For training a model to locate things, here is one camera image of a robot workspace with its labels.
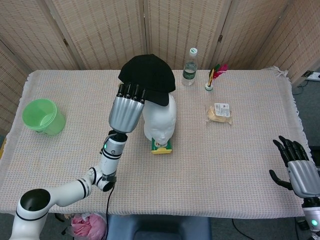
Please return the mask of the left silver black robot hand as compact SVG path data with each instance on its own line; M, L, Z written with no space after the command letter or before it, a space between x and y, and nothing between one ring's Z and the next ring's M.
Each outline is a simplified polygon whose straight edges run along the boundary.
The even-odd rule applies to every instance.
M110 127L121 134L137 126L145 106L147 90L137 83L121 83L109 114Z

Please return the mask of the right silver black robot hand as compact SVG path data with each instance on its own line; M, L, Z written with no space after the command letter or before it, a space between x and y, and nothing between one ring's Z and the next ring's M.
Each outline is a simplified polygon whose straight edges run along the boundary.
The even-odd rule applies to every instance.
M274 139L280 156L286 167L289 181L281 180L274 170L269 170L271 179L279 186L293 191L302 199L318 198L320 196L320 176L315 163L311 161L304 147L297 141L283 136Z

